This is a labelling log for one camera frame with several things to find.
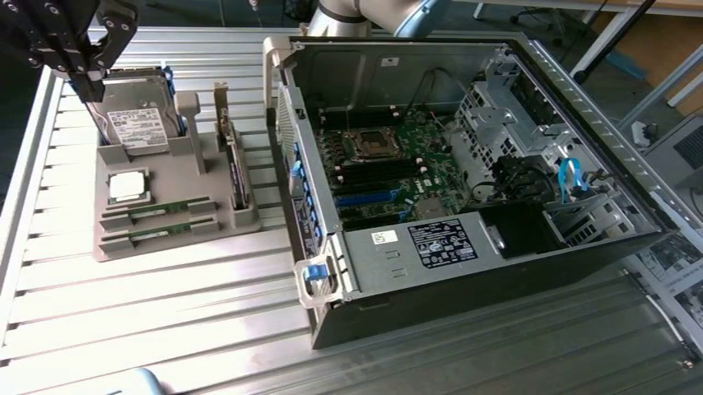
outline motherboard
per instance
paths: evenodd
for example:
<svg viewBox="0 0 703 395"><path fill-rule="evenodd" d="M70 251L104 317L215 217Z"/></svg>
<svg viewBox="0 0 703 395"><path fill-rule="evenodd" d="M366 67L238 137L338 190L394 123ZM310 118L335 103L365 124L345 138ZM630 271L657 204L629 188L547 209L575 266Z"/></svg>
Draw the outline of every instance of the motherboard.
<svg viewBox="0 0 703 395"><path fill-rule="evenodd" d="M470 200L467 174L451 155L442 127L430 111L411 109L395 126L318 133L346 230L459 213Z"/></svg>

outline green ram module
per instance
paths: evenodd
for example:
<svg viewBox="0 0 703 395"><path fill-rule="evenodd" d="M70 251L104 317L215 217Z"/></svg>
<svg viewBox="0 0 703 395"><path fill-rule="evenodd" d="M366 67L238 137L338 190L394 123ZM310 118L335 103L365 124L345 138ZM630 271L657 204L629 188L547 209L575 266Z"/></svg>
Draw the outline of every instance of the green ram module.
<svg viewBox="0 0 703 395"><path fill-rule="evenodd" d="M194 199L179 200L176 202L128 208L127 210L108 211L103 214L103 218L123 216L124 214L128 214L130 218L134 220L148 218L151 216L164 216L167 214L188 211L188 205L191 203L206 202L207 200L210 200L210 197L196 197Z"/></svg>
<svg viewBox="0 0 703 395"><path fill-rule="evenodd" d="M155 239L158 237L174 236L182 233L190 232L190 228L194 225L206 224L212 222L215 219L212 217L199 218L190 220L188 222L182 222L180 224L172 224L167 226L160 226L158 228L151 228L146 230L138 230L135 232L122 233L119 235L108 235L103 237L104 241L111 241L116 239L130 238L130 241L142 241L147 239Z"/></svg>

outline cpu socket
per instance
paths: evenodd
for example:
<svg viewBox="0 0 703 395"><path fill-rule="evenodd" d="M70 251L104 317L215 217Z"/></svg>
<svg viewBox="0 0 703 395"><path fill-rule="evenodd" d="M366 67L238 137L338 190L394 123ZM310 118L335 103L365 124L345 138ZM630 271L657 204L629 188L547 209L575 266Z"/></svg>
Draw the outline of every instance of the cpu socket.
<svg viewBox="0 0 703 395"><path fill-rule="evenodd" d="M345 132L345 138L353 161L370 162L402 155L402 149L390 128Z"/></svg>

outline metal slotted table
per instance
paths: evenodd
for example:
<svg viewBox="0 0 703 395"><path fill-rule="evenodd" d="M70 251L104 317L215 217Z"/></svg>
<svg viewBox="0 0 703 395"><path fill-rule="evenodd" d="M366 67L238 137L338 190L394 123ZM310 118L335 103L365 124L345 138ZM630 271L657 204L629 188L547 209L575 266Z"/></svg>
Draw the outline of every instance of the metal slotted table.
<svg viewBox="0 0 703 395"><path fill-rule="evenodd" d="M681 369L666 322L614 270L310 349L264 127L262 40L274 34L296 31L135 36L118 66L172 67L176 88L200 92L202 132L214 131L214 82L227 81L264 229L107 263L91 257L96 129L44 72L0 221L3 394L110 393L139 366L168 393L699 393L702 370Z"/></svg>

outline sticker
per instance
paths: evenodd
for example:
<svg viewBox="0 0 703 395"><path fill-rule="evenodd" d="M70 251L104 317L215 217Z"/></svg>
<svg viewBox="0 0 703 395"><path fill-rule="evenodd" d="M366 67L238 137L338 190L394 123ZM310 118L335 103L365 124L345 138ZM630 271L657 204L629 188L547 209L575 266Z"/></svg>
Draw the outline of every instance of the sticker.
<svg viewBox="0 0 703 395"><path fill-rule="evenodd" d="M159 109L131 109L108 112L120 143L126 148L166 144L166 130Z"/></svg>
<svg viewBox="0 0 703 395"><path fill-rule="evenodd" d="M479 258L459 219L410 226L407 230L422 266L429 269Z"/></svg>
<svg viewBox="0 0 703 395"><path fill-rule="evenodd" d="M401 62L401 58L383 58L382 59L382 67L398 66L399 62Z"/></svg>
<svg viewBox="0 0 703 395"><path fill-rule="evenodd" d="M167 230L162 230L160 232L154 232L154 233L150 233L147 235L135 236L131 239L132 239L132 241L140 241L140 240L154 239L154 238L162 237L162 236L168 236L168 231Z"/></svg>
<svg viewBox="0 0 703 395"><path fill-rule="evenodd" d="M130 217L136 219L136 218L146 218L148 216L163 216L164 214L166 214L166 210L162 208L159 210L138 212L136 214L132 214Z"/></svg>
<svg viewBox="0 0 703 395"><path fill-rule="evenodd" d="M385 232L373 233L371 239L374 240L374 244L394 243L398 241L398 235L395 234L395 230L386 230Z"/></svg>

